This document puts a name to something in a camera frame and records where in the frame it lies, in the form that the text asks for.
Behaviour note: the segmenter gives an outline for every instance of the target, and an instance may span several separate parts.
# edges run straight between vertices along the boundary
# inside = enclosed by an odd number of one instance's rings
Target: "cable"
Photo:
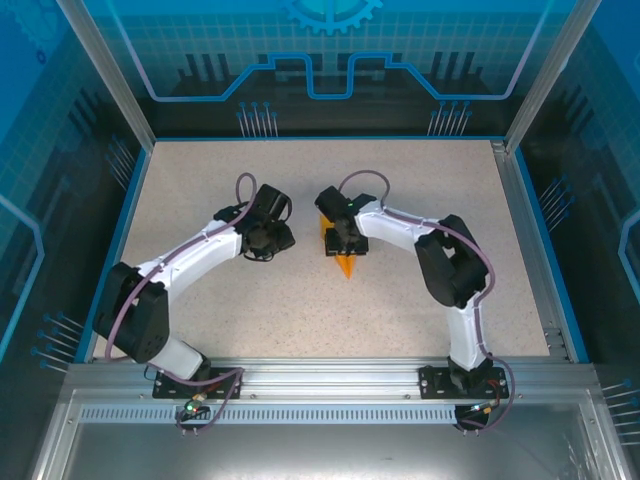
[[[491,261],[489,260],[489,257],[487,257],[487,255],[474,242],[472,242],[471,240],[469,240],[467,237],[465,237],[461,233],[456,232],[455,230],[453,230],[453,229],[451,229],[449,227],[445,227],[444,225],[440,225],[439,223],[432,222],[432,221],[429,221],[429,220],[426,220],[426,219],[422,219],[422,218],[408,217],[406,215],[403,215],[402,212],[398,212],[398,211],[392,210],[389,207],[387,207],[385,205],[384,201],[386,200],[387,196],[389,195],[389,192],[391,191],[391,182],[389,182],[389,179],[386,176],[384,176],[382,173],[380,173],[380,172],[378,172],[376,170],[358,170],[357,172],[353,172],[351,175],[348,175],[347,177],[345,177],[345,179],[342,181],[342,183],[340,183],[340,186],[338,187],[338,190],[341,191],[342,188],[345,186],[345,184],[350,179],[352,179],[353,177],[355,177],[357,175],[362,175],[362,174],[376,175],[376,176],[380,177],[384,181],[386,189],[385,189],[384,194],[380,198],[380,207],[382,208],[382,211],[385,212],[387,215],[389,215],[390,217],[395,218],[397,220],[401,220],[401,221],[404,221],[404,222],[409,222],[409,223],[412,223],[414,225],[422,225],[424,227],[433,228],[434,230],[440,230],[441,232],[444,232],[447,235],[451,235],[452,237],[456,238],[457,240],[460,240],[467,247],[469,247],[476,255],[478,255],[480,260],[482,260],[482,262],[487,267],[487,270],[489,272],[489,284],[473,300],[473,317],[474,317],[474,321],[475,321],[476,336],[477,336],[477,340],[478,340],[478,347],[480,348],[480,351],[485,356],[485,358],[488,358],[489,360],[491,360],[493,362],[497,362],[497,363],[501,364],[505,368],[505,370],[507,371],[507,373],[509,375],[509,380],[511,382],[511,395],[509,396],[509,401],[507,402],[507,406],[505,407],[504,411],[502,412],[502,414],[493,423],[491,423],[491,425],[487,425],[487,426],[482,428],[483,431],[489,431],[489,430],[494,429],[498,424],[500,424],[500,422],[502,422],[504,420],[505,416],[509,413],[509,411],[511,410],[511,407],[513,406],[513,402],[514,402],[515,397],[516,397],[516,395],[515,395],[516,377],[515,377],[515,374],[513,373],[513,369],[511,368],[511,366],[506,361],[504,361],[503,359],[501,359],[499,357],[496,357],[496,356],[492,355],[490,352],[488,352],[486,347],[485,347],[485,345],[484,345],[484,337],[482,335],[482,320],[480,318],[480,304],[487,297],[487,295],[489,295],[491,293],[491,291],[493,290],[493,288],[495,287],[495,284],[496,284],[496,272],[495,272],[495,270],[493,268],[493,265],[491,264]]]
[[[120,311],[118,312],[118,315],[116,316],[116,319],[115,319],[115,321],[113,323],[113,326],[111,327],[111,331],[109,332],[109,337],[107,339],[107,346],[106,346],[105,352],[104,352],[104,355],[105,355],[107,360],[109,360],[109,361],[117,360],[117,359],[113,359],[111,357],[111,349],[113,348],[113,344],[114,344],[116,336],[118,334],[118,330],[120,329],[120,325],[122,324],[122,321],[124,320],[124,317],[125,317],[127,311],[129,310],[129,307],[133,304],[133,302],[136,300],[136,298],[138,298],[138,295],[140,294],[142,289],[147,285],[147,283],[149,283],[151,281],[151,279],[157,273],[160,273],[162,271],[162,269],[169,262],[171,262],[171,260],[173,260],[175,257],[180,255],[182,252],[184,252],[185,250],[187,250],[187,249],[189,249],[189,248],[191,248],[191,247],[193,247],[193,246],[195,246],[195,245],[197,245],[197,244],[199,244],[201,242],[204,242],[207,239],[207,237],[211,237],[213,235],[217,235],[218,233],[226,230],[227,228],[232,227],[233,225],[238,223],[240,220],[242,220],[245,217],[245,215],[247,215],[247,213],[249,212],[249,210],[253,206],[253,202],[256,199],[256,192],[258,190],[258,183],[256,181],[256,177],[254,177],[252,174],[247,173],[247,172],[242,173],[238,177],[238,179],[236,180],[236,195],[239,195],[240,183],[242,182],[242,179],[244,179],[245,177],[247,177],[247,178],[249,178],[251,180],[251,183],[253,184],[253,188],[252,188],[252,191],[251,191],[251,198],[249,199],[249,202],[247,203],[247,206],[244,208],[244,210],[242,210],[242,212],[240,212],[240,214],[236,218],[231,220],[229,223],[227,223],[227,224],[225,224],[225,225],[223,225],[221,227],[214,228],[213,230],[209,230],[209,231],[205,232],[204,235],[197,236],[197,237],[189,240],[188,242],[184,243],[183,245],[180,245],[173,252],[171,252],[169,255],[167,255],[166,258],[163,259],[162,263],[156,265],[142,280],[140,280],[140,282],[131,291],[131,293],[129,294],[127,299],[122,304],[122,307],[120,308]]]
[[[233,379],[233,383],[229,387],[229,391],[227,392],[227,395],[225,396],[224,401],[222,402],[222,405],[220,405],[220,408],[218,409],[216,414],[213,416],[213,418],[211,420],[209,420],[209,422],[207,422],[206,424],[204,424],[201,427],[197,427],[197,428],[195,426],[193,427],[192,430],[193,430],[194,434],[197,435],[199,432],[203,432],[205,430],[208,430],[222,416],[222,412],[224,411],[225,407],[227,406],[227,403],[229,403],[229,400],[231,399],[231,396],[233,395],[233,392],[235,391],[236,387],[239,385],[240,377],[242,376],[242,371],[244,371],[243,369],[235,369],[235,370],[240,370],[240,371],[238,371],[236,373],[236,377]],[[184,434],[184,432],[188,431],[189,429],[185,428],[184,424],[182,423],[182,417],[183,416],[184,416],[184,410],[181,410],[176,415],[176,427],[181,429],[183,434]]]
[[[116,316],[116,319],[115,319],[115,321],[113,323],[113,326],[111,327],[111,331],[109,332],[109,337],[107,339],[107,346],[105,348],[105,357],[106,357],[106,359],[108,361],[120,361],[120,360],[124,360],[124,359],[127,358],[127,357],[112,358],[111,357],[111,350],[113,349],[113,344],[114,344],[115,338],[116,338],[116,336],[118,334],[118,330],[120,329],[120,325],[122,324],[122,321],[124,320],[124,317],[125,317],[128,309],[129,309],[129,307],[133,304],[133,302],[138,297],[138,295],[140,294],[142,289],[145,287],[145,285],[147,283],[149,283],[151,281],[151,279],[157,273],[161,272],[162,269],[167,264],[169,264],[169,262],[171,262],[171,260],[176,258],[182,252],[184,252],[188,248],[191,248],[191,247],[199,244],[200,242],[205,241],[208,237],[211,237],[213,235],[217,235],[218,233],[223,232],[227,228],[230,228],[230,227],[234,226],[235,224],[240,222],[247,215],[247,213],[249,212],[249,210],[253,206],[253,203],[255,202],[256,193],[258,191],[258,182],[256,181],[256,177],[254,177],[251,173],[245,172],[245,173],[240,174],[240,176],[236,180],[236,195],[237,196],[239,196],[239,192],[240,192],[240,183],[242,182],[242,180],[244,178],[249,178],[249,180],[251,180],[252,189],[251,189],[251,197],[250,197],[249,201],[247,202],[245,208],[242,210],[242,212],[240,212],[240,214],[236,218],[231,220],[229,223],[227,223],[227,224],[225,224],[225,225],[223,225],[221,227],[209,230],[209,231],[205,232],[204,235],[195,237],[192,240],[189,240],[185,244],[183,244],[183,245],[179,246],[178,248],[176,248],[173,252],[171,252],[169,255],[167,255],[166,258],[163,259],[162,263],[160,263],[159,265],[154,267],[145,277],[143,277],[142,280],[131,291],[131,293],[129,294],[127,299],[122,304],[122,307],[120,308],[120,311],[118,312],[118,315]],[[240,380],[240,378],[241,378],[241,376],[242,376],[242,374],[244,372],[243,368],[234,368],[233,370],[231,370],[231,371],[229,371],[229,372],[227,372],[225,374],[222,374],[222,375],[220,375],[220,376],[218,376],[216,378],[212,378],[212,379],[209,379],[209,380],[203,380],[203,381],[190,381],[190,380],[185,380],[185,379],[179,378],[179,377],[177,377],[176,375],[174,375],[171,372],[167,372],[165,370],[162,370],[158,366],[153,365],[152,363],[149,363],[149,365],[151,365],[154,368],[157,368],[160,371],[160,373],[162,373],[166,377],[170,378],[174,382],[178,382],[178,383],[181,383],[183,385],[187,385],[187,386],[191,386],[191,387],[207,386],[207,385],[211,385],[211,384],[214,384],[214,383],[219,383],[219,382],[221,382],[223,380],[226,380],[227,378],[229,378],[232,375],[236,376],[235,380],[233,382],[233,385],[229,389],[229,393],[227,394],[227,397],[225,398],[225,401],[223,402],[223,404],[220,407],[220,410],[218,411],[216,416],[213,417],[211,422],[206,424],[204,427],[199,428],[198,430],[202,430],[203,428],[209,428],[211,425],[213,425],[213,423],[215,423],[218,420],[220,415],[222,415],[222,411],[226,407],[229,399],[231,398],[231,395],[233,394],[233,391],[235,390],[236,385],[238,384],[238,382],[239,382],[239,380]],[[180,418],[182,418],[182,414],[178,415],[177,421],[176,421],[176,425],[178,425],[178,427],[182,428],[182,426],[180,424]]]

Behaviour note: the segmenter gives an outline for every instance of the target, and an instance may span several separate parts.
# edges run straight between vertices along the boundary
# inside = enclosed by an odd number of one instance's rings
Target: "enclosure wall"
[[[638,19],[637,2],[602,2],[522,144],[605,385],[640,381]]]
[[[55,2],[0,2],[0,39],[0,471],[22,480],[141,151]]]
[[[574,0],[87,0],[159,137],[503,135]]]

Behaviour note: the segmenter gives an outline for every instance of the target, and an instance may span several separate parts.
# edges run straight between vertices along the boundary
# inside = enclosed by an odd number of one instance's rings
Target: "white arm segment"
[[[408,213],[398,212],[403,216],[414,217]],[[367,203],[356,215],[358,230],[365,237],[377,238],[383,242],[400,247],[407,252],[416,255],[415,243],[422,235],[428,235],[433,228],[414,225],[385,215],[380,208],[380,202],[375,200]]]
[[[404,217],[421,220],[420,217],[400,211],[397,212]],[[391,243],[412,255],[416,255],[415,243],[418,239],[422,235],[428,235],[433,231],[431,227],[414,225],[386,215],[377,200],[369,202],[362,207],[355,218],[358,230],[365,237],[377,238]],[[428,219],[428,221],[438,222],[438,220],[432,219]],[[485,358],[478,346],[472,300],[469,300],[463,310],[455,307],[445,308],[451,338],[449,355],[456,365],[466,371],[470,371],[480,365]]]
[[[223,225],[226,225],[226,223],[220,220],[209,222],[198,234],[191,237],[192,239],[202,237],[202,242],[182,252],[171,260],[171,263],[164,270],[153,277],[152,281],[154,283],[162,282],[164,284],[169,296],[169,306],[189,285],[197,281],[209,270],[240,254],[242,236],[237,234],[233,228],[224,230],[207,239],[204,238],[205,232]],[[174,250],[176,249],[159,256],[155,260],[139,265],[140,275],[145,276],[148,274]],[[149,360],[149,363],[187,380],[200,367],[202,356],[198,351],[170,334],[162,350]]]
[[[171,263],[153,277],[153,282],[162,282],[165,290],[169,293],[169,306],[173,301],[185,291],[192,283],[200,279],[205,273],[217,267],[225,260],[230,260],[240,254],[242,247],[242,235],[236,233],[233,228],[228,228],[209,238],[205,238],[205,233],[215,228],[226,225],[221,220],[210,221],[205,228],[191,237],[190,241],[196,237],[203,239],[202,242],[188,248]],[[149,262],[138,265],[140,275],[143,277],[161,264],[171,252],[180,246],[170,250],[164,255]]]
[[[456,365],[469,372],[485,359],[478,345],[476,322],[473,317],[473,299],[469,300],[467,306],[462,310],[455,307],[447,308],[447,323],[449,324],[449,335],[451,336],[449,356]]]

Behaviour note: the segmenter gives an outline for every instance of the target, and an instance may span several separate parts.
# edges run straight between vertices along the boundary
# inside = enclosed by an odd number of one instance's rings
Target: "robotic arm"
[[[295,244],[285,223],[291,214],[291,200],[266,184],[240,221],[215,235],[208,234],[234,221],[243,207],[246,203],[220,210],[191,239],[154,260],[137,267],[125,263],[114,266],[98,305],[94,330],[107,338],[125,299],[145,276],[161,266],[127,309],[114,344],[137,363],[150,363],[183,380],[210,378],[206,357],[171,334],[169,307],[192,283],[222,262],[241,254],[249,260],[267,262]],[[287,218],[280,220],[285,208]],[[165,265],[170,256],[171,261]]]
[[[327,256],[364,255],[368,238],[376,238],[418,257],[429,293],[446,307],[451,382],[460,391],[482,385],[492,367],[479,347],[474,319],[473,297],[485,288],[488,274],[482,260],[460,240],[422,225],[418,217],[383,209],[371,195],[350,200],[329,187],[318,196],[316,206],[334,224],[325,237]],[[402,218],[415,219],[417,224]],[[429,222],[455,230],[475,243],[465,223],[455,215]]]

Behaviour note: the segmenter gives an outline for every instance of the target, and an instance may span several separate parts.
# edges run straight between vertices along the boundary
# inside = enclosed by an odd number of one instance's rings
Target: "speckled work surface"
[[[139,264],[186,240],[234,203],[235,179],[250,171],[292,198],[297,244],[270,263],[234,259],[209,272],[172,305],[176,336],[210,356],[445,356],[444,307],[428,294],[414,256],[372,240],[349,281],[324,256],[313,202],[362,168],[389,177],[390,206],[465,220],[497,272],[484,306],[494,353],[548,355],[488,141],[161,142],[123,260]],[[346,188],[363,191],[379,197],[383,186],[358,177]]]

